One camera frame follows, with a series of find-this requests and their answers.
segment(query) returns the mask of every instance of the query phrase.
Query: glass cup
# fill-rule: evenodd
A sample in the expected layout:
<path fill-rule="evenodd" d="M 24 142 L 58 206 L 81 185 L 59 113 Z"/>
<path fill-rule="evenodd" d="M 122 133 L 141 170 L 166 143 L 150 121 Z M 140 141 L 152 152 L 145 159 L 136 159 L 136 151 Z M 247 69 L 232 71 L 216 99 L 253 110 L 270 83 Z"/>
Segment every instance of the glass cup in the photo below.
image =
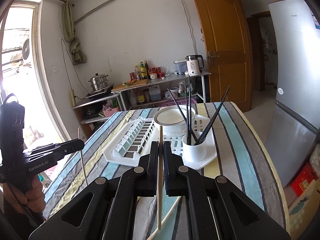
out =
<path fill-rule="evenodd" d="M 166 76 L 166 77 L 170 76 L 170 74 L 171 74 L 171 73 L 170 73 L 170 68 L 169 68 L 169 67 L 165 68 L 165 69 L 164 69 L 164 73 L 165 73 L 165 76 Z"/>

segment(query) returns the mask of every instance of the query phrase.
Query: black chopstick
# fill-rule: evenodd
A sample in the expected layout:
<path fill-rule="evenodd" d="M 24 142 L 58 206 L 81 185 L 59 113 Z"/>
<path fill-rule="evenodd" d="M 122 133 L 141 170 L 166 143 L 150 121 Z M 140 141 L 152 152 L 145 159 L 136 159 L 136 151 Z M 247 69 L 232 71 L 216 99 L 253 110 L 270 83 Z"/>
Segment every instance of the black chopstick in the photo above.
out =
<path fill-rule="evenodd" d="M 199 144 L 201 144 L 201 143 L 204 142 L 204 139 L 207 137 L 207 135 L 208 135 L 208 133 L 209 133 L 209 131 L 210 131 L 212 125 L 213 125 L 214 120 L 216 120 L 216 118 L 217 118 L 217 116 L 218 116 L 218 114 L 219 114 L 219 111 L 220 111 L 220 109 L 221 109 L 221 107 L 222 107 L 222 105 L 223 105 L 224 100 L 225 100 L 226 97 L 227 97 L 227 94 L 228 94 L 229 90 L 230 90 L 230 86 L 228 86 L 227 91 L 226 91 L 226 93 L 224 94 L 223 99 L 221 100 L 220 105 L 218 106 L 218 108 L 217 108 L 216 112 L 214 113 L 213 117 L 210 119 L 210 122 L 208 123 L 208 125 L 205 127 L 203 133 L 199 136 L 199 138 L 198 138 L 198 140 L 196 141 L 195 145 L 199 145 Z"/>
<path fill-rule="evenodd" d="M 171 93 L 170 89 L 167 89 L 167 90 L 169 91 L 169 93 L 170 93 L 170 95 L 171 95 L 171 97 L 172 97 L 173 101 L 175 102 L 175 104 L 176 104 L 177 108 L 179 109 L 180 114 L 181 114 L 181 115 L 182 115 L 182 117 L 183 117 L 183 120 L 184 120 L 184 121 L 186 122 L 186 124 L 187 124 L 186 116 L 185 116 L 185 115 L 184 115 L 184 113 L 182 112 L 182 110 L 181 110 L 181 108 L 180 108 L 180 106 L 179 106 L 179 104 L 178 104 L 177 100 L 174 98 L 174 96 L 173 96 L 173 94 Z M 195 142 L 196 142 L 198 139 L 197 139 L 197 137 L 196 137 L 196 135 L 195 135 L 195 133 L 193 132 L 193 130 L 192 130 L 192 129 L 191 129 L 191 135 L 193 136 L 193 138 L 195 139 Z"/>
<path fill-rule="evenodd" d="M 187 80 L 184 80 L 184 87 L 186 90 L 186 112 L 187 112 L 187 144 L 189 143 L 189 111 L 188 111 L 188 94 L 187 94 Z"/>
<path fill-rule="evenodd" d="M 190 133 L 191 133 L 191 130 L 192 130 L 192 116 L 191 116 L 191 86 L 190 86 L 190 76 L 188 75 L 188 87 L 189 87 L 189 107 L 190 107 L 190 112 L 189 112 L 189 118 L 190 118 L 190 122 L 189 122 L 189 145 L 191 145 L 191 136 L 190 136 Z"/>

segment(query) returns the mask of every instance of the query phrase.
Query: white wall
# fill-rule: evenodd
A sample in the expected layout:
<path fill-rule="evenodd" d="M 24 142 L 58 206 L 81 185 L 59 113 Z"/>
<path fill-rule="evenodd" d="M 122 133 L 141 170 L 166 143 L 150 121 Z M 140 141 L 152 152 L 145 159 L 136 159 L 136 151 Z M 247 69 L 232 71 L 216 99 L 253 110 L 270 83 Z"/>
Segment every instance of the white wall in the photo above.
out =
<path fill-rule="evenodd" d="M 62 126 L 63 131 L 67 132 L 72 139 L 78 137 L 78 127 L 80 124 L 71 106 L 70 85 L 66 74 L 61 50 L 61 30 L 58 21 L 59 1 L 43 0 L 39 16 L 40 40 L 42 55 L 38 67 L 43 64 L 45 78 L 48 82 L 52 98 L 48 98 L 52 105 L 53 114 L 58 115 L 57 122 Z M 68 55 L 65 52 L 65 60 L 70 76 L 70 81 L 75 94 L 80 98 L 86 95 L 86 91 L 81 87 L 76 77 L 75 71 Z M 52 67 L 56 66 L 57 72 L 53 72 Z"/>
<path fill-rule="evenodd" d="M 277 85 L 278 82 L 278 55 L 274 53 L 274 50 L 277 49 L 276 44 L 276 33 L 273 27 L 273 22 L 271 17 L 265 17 L 259 19 L 260 28 L 263 28 L 267 31 L 268 34 L 268 45 L 269 48 L 264 48 L 264 54 L 268 56 L 268 60 L 265 61 L 266 76 L 267 81 L 273 82 Z"/>
<path fill-rule="evenodd" d="M 106 0 L 76 2 L 75 19 Z M 183 0 L 196 52 L 205 59 L 201 27 L 193 0 Z M 87 63 L 79 66 L 85 80 L 109 74 L 110 82 L 129 80 L 140 61 L 175 70 L 173 61 L 194 54 L 181 0 L 114 0 L 76 25 Z"/>
<path fill-rule="evenodd" d="M 269 11 L 268 4 L 276 0 L 241 0 L 242 8 L 246 18 L 251 15 Z"/>

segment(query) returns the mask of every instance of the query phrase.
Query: red box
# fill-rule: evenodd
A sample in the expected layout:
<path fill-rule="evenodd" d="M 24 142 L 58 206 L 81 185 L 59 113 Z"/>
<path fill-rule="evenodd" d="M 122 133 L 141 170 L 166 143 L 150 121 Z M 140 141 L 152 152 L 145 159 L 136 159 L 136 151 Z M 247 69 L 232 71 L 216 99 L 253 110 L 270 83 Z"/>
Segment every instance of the red box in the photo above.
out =
<path fill-rule="evenodd" d="M 300 173 L 290 186 L 297 194 L 297 196 L 300 197 L 313 179 L 317 180 L 318 177 L 309 163 L 306 163 L 306 165 L 304 165 L 303 169 L 300 171 Z"/>

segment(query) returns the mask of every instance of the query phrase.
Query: white bowl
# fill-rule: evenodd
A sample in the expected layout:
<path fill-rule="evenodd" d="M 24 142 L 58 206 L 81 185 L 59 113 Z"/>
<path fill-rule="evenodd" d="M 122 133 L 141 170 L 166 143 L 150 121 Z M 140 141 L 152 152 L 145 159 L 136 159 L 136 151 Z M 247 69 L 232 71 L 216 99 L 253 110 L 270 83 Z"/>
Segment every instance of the white bowl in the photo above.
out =
<path fill-rule="evenodd" d="M 186 116 L 186 106 L 180 106 L 182 112 Z M 191 108 L 191 121 L 193 121 L 196 115 L 196 111 Z M 160 109 L 153 117 L 155 127 L 159 130 L 160 125 L 162 125 L 163 135 L 169 137 L 179 137 L 183 136 L 187 132 L 186 122 L 183 120 L 183 117 L 177 108 L 177 106 L 167 106 L 163 109 Z"/>

